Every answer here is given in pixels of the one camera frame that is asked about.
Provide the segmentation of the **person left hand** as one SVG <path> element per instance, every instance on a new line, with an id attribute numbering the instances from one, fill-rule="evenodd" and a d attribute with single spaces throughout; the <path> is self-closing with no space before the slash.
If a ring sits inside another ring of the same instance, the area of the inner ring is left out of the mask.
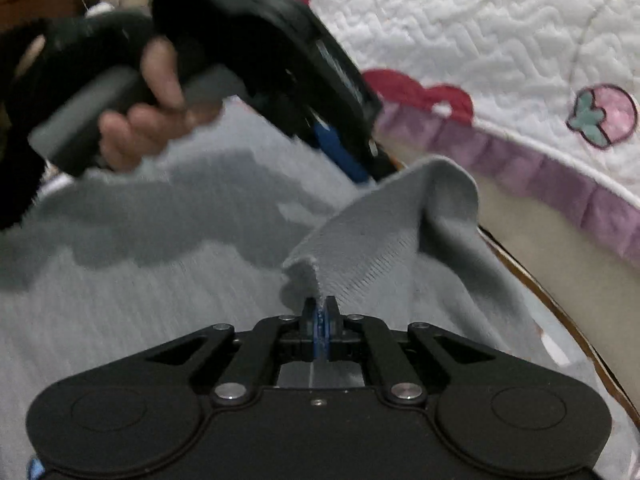
<path id="1" fill-rule="evenodd" d="M 219 101 L 186 104 L 177 61 L 177 52 L 167 39 L 152 39 L 143 51 L 140 68 L 157 103 L 137 103 L 126 114 L 107 110 L 100 116 L 100 152 L 111 170 L 135 170 L 143 159 L 162 154 L 171 141 L 214 122 L 220 115 Z"/>

